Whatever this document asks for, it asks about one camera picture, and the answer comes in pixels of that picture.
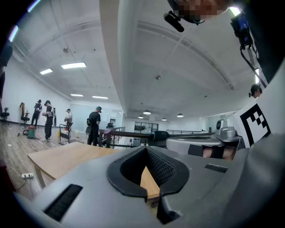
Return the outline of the person's right hand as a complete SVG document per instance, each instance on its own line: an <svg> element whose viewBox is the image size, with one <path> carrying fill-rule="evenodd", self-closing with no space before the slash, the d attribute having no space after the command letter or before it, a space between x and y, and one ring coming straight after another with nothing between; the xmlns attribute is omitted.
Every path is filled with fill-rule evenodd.
<svg viewBox="0 0 285 228"><path fill-rule="evenodd" d="M235 148L233 147L204 147L202 156L206 158L226 159L232 160L235 155Z"/></svg>

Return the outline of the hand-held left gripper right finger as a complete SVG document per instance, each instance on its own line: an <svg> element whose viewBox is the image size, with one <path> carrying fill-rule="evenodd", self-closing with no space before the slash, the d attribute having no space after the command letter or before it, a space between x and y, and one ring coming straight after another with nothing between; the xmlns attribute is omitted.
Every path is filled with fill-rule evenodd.
<svg viewBox="0 0 285 228"><path fill-rule="evenodd" d="M223 228L222 218L232 191L225 173L207 165L230 168L231 161L183 155L145 147L146 167L159 187L157 216L145 208L146 228Z"/></svg>

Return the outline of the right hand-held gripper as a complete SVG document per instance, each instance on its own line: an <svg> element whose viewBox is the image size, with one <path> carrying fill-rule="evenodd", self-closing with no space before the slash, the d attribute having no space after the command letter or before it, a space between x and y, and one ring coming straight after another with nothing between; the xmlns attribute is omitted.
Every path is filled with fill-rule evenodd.
<svg viewBox="0 0 285 228"><path fill-rule="evenodd" d="M204 147L250 148L263 138L285 133L285 66L281 65L263 94L226 120L219 120L214 134L166 140L167 149L183 154L201 155Z"/></svg>

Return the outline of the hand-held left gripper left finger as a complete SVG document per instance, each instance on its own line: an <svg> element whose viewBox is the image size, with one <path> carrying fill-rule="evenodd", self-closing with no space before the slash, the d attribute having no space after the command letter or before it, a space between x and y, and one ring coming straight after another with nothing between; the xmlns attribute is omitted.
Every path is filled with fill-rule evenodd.
<svg viewBox="0 0 285 228"><path fill-rule="evenodd" d="M137 166L148 151L137 147L86 161L54 181L31 204L31 217L42 228L161 228L163 224L141 195L125 195L108 180L108 168L124 159Z"/></svg>

